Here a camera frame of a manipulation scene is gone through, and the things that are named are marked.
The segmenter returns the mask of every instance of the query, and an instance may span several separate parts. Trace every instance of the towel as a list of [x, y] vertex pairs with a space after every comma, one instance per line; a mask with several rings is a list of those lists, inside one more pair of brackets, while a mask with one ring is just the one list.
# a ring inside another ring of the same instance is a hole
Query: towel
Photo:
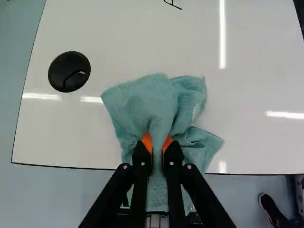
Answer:
[[[122, 162], [132, 163], [138, 140], [150, 133], [153, 144], [153, 172], [148, 183], [147, 211], [168, 211], [166, 179], [161, 171], [162, 145], [168, 135], [177, 140], [185, 163], [194, 163], [204, 174], [223, 140], [192, 126], [207, 101], [205, 77], [166, 74], [147, 75], [135, 81], [109, 88], [102, 93], [117, 139], [122, 148]], [[192, 202], [182, 188], [185, 212]]]

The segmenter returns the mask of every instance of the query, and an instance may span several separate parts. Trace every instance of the person's foot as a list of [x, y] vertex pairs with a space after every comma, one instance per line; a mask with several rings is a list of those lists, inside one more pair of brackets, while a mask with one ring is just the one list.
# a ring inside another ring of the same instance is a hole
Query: person's foot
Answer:
[[280, 227], [280, 223], [282, 221], [288, 221], [288, 219], [280, 212], [279, 208], [277, 208], [274, 200], [267, 194], [260, 193], [258, 196], [258, 202], [261, 208], [267, 214], [267, 221], [273, 227]]

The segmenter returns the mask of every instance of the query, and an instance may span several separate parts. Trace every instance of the floor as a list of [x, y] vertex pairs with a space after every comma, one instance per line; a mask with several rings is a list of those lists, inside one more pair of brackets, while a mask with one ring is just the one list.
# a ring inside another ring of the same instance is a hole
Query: floor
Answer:
[[[45, 0], [0, 0], [0, 221], [6, 228], [75, 228], [111, 171], [29, 167], [10, 163], [19, 102]], [[285, 176], [206, 175], [238, 228], [269, 228], [257, 203], [270, 194], [294, 214]]]

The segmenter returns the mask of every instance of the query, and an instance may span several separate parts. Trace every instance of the white table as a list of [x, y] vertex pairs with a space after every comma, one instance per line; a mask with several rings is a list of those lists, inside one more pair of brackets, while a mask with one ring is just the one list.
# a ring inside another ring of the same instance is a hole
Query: white table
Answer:
[[[12, 162], [115, 169], [121, 149], [100, 94], [146, 74], [206, 76], [195, 125], [225, 139], [207, 172], [304, 173], [304, 43], [291, 0], [47, 0]], [[91, 63], [60, 93], [48, 68], [66, 51]]]

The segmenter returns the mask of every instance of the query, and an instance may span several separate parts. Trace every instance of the black shoe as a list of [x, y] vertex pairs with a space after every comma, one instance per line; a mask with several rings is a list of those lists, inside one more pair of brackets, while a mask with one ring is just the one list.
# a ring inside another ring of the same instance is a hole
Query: black shoe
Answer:
[[274, 200], [267, 194], [261, 193], [258, 196], [258, 202], [262, 209], [267, 214], [268, 222], [276, 228], [280, 227], [282, 221], [288, 221], [288, 219], [277, 208]]

